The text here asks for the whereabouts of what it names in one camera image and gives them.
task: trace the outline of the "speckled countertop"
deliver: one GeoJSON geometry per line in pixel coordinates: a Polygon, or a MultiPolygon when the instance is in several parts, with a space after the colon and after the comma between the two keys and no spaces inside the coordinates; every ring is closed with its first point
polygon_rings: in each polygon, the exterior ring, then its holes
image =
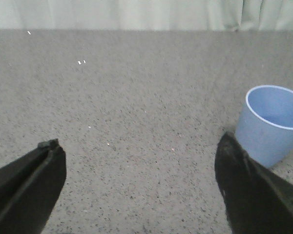
{"type": "Polygon", "coordinates": [[[248,89],[293,89],[293,33],[30,32],[0,31],[0,167],[59,138],[43,233],[230,233],[216,145],[248,89]]]}

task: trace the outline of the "cup rim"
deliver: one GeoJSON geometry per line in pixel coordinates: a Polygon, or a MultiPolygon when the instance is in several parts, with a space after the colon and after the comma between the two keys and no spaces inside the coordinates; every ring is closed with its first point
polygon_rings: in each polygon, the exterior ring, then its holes
{"type": "Polygon", "coordinates": [[[256,113],[253,108],[250,106],[249,104],[249,95],[251,94],[251,92],[253,92],[254,90],[256,89],[261,89],[261,88],[275,88],[275,89],[282,89],[282,90],[285,90],[287,92],[290,92],[293,94],[293,90],[291,89],[288,89],[288,88],[285,88],[285,87],[282,87],[282,86],[277,86],[277,85],[270,85],[270,84],[264,84],[264,85],[258,85],[258,86],[255,86],[253,88],[251,88],[246,96],[245,96],[245,102],[246,102],[246,105],[248,106],[248,109],[257,117],[259,118],[260,120],[264,121],[265,123],[269,124],[269,125],[272,125],[274,127],[277,127],[277,128],[281,128],[281,129],[285,129],[285,130],[293,130],[293,127],[286,127],[286,126],[282,126],[282,125],[278,125],[278,124],[275,124],[275,123],[272,123],[264,118],[262,118],[258,113],[256,113]]]}

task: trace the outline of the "white curtain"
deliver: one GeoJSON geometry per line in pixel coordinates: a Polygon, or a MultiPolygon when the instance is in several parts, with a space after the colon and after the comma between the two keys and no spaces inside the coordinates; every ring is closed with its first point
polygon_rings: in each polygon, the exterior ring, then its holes
{"type": "Polygon", "coordinates": [[[293,30],[293,0],[0,0],[0,29],[293,30]]]}

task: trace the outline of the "light blue plastic cup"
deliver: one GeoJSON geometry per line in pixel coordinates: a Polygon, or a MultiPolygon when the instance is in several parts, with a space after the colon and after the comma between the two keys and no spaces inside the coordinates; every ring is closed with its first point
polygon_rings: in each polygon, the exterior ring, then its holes
{"type": "Polygon", "coordinates": [[[275,85],[250,89],[235,137],[264,167],[283,159],[293,148],[293,90],[275,85]]]}

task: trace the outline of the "gray speckled floor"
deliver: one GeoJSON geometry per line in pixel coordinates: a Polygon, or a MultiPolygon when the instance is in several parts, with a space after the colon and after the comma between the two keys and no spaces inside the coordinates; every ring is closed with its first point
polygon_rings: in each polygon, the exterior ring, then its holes
{"type": "Polygon", "coordinates": [[[44,234],[230,233],[214,154],[259,84],[293,89],[293,33],[0,31],[0,167],[59,138],[44,234]]]}

